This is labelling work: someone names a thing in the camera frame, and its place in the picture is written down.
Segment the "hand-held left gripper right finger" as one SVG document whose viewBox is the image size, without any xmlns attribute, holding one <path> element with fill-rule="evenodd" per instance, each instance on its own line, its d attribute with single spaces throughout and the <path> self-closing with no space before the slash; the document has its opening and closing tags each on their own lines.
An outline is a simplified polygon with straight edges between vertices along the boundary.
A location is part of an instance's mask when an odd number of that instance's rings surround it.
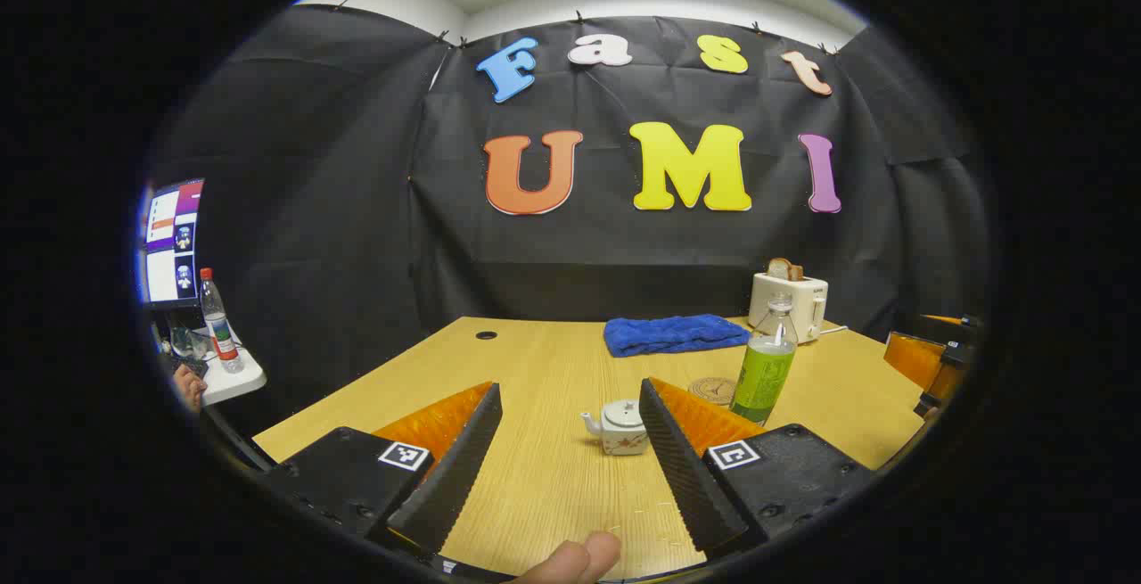
<svg viewBox="0 0 1141 584">
<path fill-rule="evenodd" d="M 709 558 L 818 522 L 874 477 L 807 425 L 763 429 L 659 378 L 644 379 L 638 408 L 691 543 Z"/>
</svg>

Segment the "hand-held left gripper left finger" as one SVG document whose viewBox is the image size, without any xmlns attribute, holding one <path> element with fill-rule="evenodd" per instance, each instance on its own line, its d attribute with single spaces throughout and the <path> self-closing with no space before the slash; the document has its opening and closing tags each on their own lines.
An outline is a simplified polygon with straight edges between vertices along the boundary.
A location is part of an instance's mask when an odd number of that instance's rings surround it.
<svg viewBox="0 0 1141 584">
<path fill-rule="evenodd" d="M 472 494 L 502 414 L 497 383 L 470 386 L 374 432 L 334 427 L 259 479 L 335 530 L 431 558 Z"/>
</svg>

